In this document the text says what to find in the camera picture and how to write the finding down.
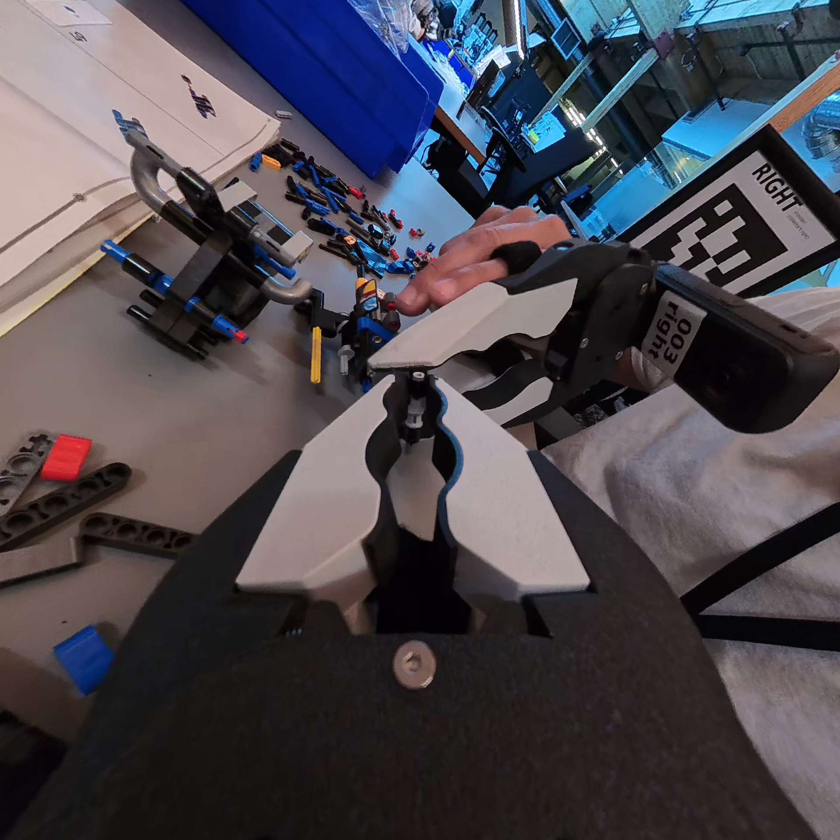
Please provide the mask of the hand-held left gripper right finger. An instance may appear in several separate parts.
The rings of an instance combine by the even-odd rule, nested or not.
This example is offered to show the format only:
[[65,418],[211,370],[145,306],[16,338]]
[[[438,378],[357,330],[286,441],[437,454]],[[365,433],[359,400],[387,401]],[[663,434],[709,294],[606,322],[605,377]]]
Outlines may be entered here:
[[504,605],[580,595],[591,579],[529,452],[441,377],[429,386],[432,463],[444,485],[434,539],[455,593],[482,625]]

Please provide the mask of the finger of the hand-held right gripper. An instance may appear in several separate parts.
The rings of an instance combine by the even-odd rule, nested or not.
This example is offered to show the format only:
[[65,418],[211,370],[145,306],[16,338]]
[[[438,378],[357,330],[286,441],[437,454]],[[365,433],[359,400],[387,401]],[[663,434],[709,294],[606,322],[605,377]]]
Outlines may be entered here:
[[518,294],[494,282],[480,284],[400,332],[372,354],[369,366],[373,371],[432,370],[512,335],[546,337],[571,309],[577,282],[573,278]]
[[493,381],[462,392],[462,396],[500,426],[513,425],[517,418],[545,404],[553,381],[539,360],[514,364]]

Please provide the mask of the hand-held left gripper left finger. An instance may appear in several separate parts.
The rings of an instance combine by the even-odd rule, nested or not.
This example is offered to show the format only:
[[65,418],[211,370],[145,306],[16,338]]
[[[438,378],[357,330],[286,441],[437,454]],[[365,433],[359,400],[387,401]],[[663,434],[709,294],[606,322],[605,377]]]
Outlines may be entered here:
[[385,479],[402,454],[405,375],[387,375],[309,441],[238,577],[243,592],[301,595],[342,612],[396,572]]

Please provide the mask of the short black lego beam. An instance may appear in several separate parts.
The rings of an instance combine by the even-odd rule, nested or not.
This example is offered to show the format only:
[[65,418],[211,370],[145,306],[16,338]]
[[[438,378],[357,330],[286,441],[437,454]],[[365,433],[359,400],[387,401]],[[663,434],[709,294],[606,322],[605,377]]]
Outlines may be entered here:
[[408,407],[411,402],[425,402],[424,424],[420,429],[411,429],[406,427],[406,419],[403,424],[402,440],[405,444],[405,454],[409,455],[413,447],[418,444],[425,435],[424,428],[426,425],[427,413],[427,391],[428,391],[428,375],[425,371],[413,371],[407,379],[408,387]]

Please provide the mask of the blue yellow lego subassembly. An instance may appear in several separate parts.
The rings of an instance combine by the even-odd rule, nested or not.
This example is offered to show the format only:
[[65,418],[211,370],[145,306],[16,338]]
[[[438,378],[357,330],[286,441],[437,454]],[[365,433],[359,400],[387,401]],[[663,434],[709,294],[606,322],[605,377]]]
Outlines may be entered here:
[[367,393],[373,385],[369,360],[392,341],[401,328],[396,297],[380,289],[375,277],[369,278],[361,267],[354,283],[354,304],[348,312],[324,307],[324,294],[312,290],[297,304],[296,310],[307,317],[311,331],[310,382],[318,385],[322,378],[322,341],[340,339],[339,372]]

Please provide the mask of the pile of loose lego pieces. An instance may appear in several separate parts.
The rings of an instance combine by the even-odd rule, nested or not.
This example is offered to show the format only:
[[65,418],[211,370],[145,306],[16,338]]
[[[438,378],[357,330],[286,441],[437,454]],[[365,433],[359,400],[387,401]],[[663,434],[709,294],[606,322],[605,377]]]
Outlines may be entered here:
[[438,259],[437,247],[422,227],[412,227],[393,208],[374,203],[364,186],[349,184],[293,142],[281,140],[258,151],[248,169],[278,174],[286,184],[286,200],[299,206],[318,247],[363,276],[414,277]]

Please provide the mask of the red lego piece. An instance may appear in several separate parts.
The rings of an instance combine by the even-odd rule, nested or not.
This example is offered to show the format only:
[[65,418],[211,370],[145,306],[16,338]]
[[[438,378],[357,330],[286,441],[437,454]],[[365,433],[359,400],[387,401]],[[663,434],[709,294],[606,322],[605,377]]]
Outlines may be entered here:
[[42,480],[70,482],[81,475],[92,447],[92,440],[69,434],[56,437],[39,471]]

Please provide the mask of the large black grey lego chassis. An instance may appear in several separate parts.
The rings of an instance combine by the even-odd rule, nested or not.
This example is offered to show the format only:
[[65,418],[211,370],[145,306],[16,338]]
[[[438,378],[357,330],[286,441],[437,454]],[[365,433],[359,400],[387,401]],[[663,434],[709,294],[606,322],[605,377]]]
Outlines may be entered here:
[[245,328],[266,304],[294,306],[311,285],[297,266],[312,248],[302,231],[292,233],[256,201],[256,191],[234,179],[217,188],[193,168],[177,163],[133,122],[122,129],[133,148],[130,176],[135,192],[162,221],[197,249],[173,276],[110,239],[101,252],[144,285],[146,311],[127,313],[161,343],[195,360],[221,342],[246,343]]

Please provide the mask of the blue hollow lego piece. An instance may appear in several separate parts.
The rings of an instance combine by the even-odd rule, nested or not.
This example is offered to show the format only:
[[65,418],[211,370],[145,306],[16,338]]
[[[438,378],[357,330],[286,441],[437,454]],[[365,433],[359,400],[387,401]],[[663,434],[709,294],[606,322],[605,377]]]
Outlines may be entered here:
[[53,654],[81,695],[92,695],[105,679],[115,654],[93,625],[53,647]]

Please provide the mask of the dark grey flat lego panel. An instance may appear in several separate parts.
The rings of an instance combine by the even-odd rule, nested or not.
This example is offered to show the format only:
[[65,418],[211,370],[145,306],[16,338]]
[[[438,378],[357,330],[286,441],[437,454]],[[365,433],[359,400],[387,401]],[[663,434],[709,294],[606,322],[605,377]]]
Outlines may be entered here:
[[1,588],[74,569],[83,562],[83,541],[73,537],[1,552]]

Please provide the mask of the grey lego beam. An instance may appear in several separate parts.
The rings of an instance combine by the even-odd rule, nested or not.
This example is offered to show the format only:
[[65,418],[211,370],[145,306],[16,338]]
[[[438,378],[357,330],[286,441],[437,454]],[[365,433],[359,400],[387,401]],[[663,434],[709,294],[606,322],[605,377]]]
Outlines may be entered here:
[[1,515],[14,509],[38,476],[56,435],[33,430],[23,435],[6,456],[1,457]]

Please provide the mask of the white lego instruction booklet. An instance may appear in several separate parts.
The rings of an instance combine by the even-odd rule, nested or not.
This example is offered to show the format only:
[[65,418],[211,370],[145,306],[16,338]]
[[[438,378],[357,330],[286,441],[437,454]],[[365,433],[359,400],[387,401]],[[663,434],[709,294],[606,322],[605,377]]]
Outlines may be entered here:
[[151,216],[128,130],[213,183],[280,131],[119,2],[2,2],[1,88],[1,334]]

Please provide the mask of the person's right hand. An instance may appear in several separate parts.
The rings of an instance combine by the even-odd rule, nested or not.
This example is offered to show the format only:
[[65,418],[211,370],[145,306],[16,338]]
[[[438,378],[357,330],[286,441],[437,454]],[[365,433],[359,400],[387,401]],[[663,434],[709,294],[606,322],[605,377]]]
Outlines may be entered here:
[[480,284],[508,277],[507,263],[492,258],[501,246],[523,241],[546,250],[570,236],[564,221],[556,215],[539,214],[530,206],[491,206],[469,229],[446,242],[438,259],[408,282],[395,298],[396,309],[403,316],[415,317],[450,303]]

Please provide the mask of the framed black white marker sign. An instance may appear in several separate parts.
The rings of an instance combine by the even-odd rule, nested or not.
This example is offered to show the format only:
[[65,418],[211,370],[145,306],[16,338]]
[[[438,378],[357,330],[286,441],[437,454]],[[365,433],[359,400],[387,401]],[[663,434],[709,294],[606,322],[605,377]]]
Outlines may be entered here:
[[616,238],[754,298],[838,259],[838,196],[765,124]]

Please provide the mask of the black office chair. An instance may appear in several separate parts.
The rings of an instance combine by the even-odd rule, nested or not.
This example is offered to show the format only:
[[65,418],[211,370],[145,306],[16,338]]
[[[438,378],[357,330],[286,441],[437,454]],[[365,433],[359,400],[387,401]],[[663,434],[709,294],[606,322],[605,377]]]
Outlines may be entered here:
[[491,185],[486,185],[480,170],[468,162],[453,171],[449,193],[472,217],[478,217],[492,205],[525,204],[542,186],[584,163],[596,152],[596,144],[581,128],[575,128],[560,141],[523,159],[489,110],[482,108],[480,113],[491,125],[487,154],[501,150],[503,160]]

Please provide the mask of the grey background table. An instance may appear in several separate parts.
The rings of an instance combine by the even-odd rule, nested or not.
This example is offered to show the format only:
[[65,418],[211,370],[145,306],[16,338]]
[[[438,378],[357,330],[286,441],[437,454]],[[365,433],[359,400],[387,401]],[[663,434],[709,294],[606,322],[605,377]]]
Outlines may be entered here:
[[457,93],[446,88],[434,111],[431,130],[457,143],[476,163],[487,160],[487,125]]

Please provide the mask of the blue plastic storage bin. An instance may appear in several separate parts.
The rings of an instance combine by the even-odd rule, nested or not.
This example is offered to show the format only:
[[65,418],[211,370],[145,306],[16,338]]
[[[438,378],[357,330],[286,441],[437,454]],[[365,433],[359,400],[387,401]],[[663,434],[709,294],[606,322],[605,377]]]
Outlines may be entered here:
[[345,1],[184,1],[363,173],[398,173],[444,81],[420,48],[395,55]]

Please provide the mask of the clear plastic bag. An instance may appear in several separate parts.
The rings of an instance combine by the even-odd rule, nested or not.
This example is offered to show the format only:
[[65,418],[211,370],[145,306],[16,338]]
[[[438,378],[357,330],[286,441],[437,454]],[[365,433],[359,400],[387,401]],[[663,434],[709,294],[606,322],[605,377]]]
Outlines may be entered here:
[[349,3],[396,56],[407,52],[413,21],[410,1],[349,1]]

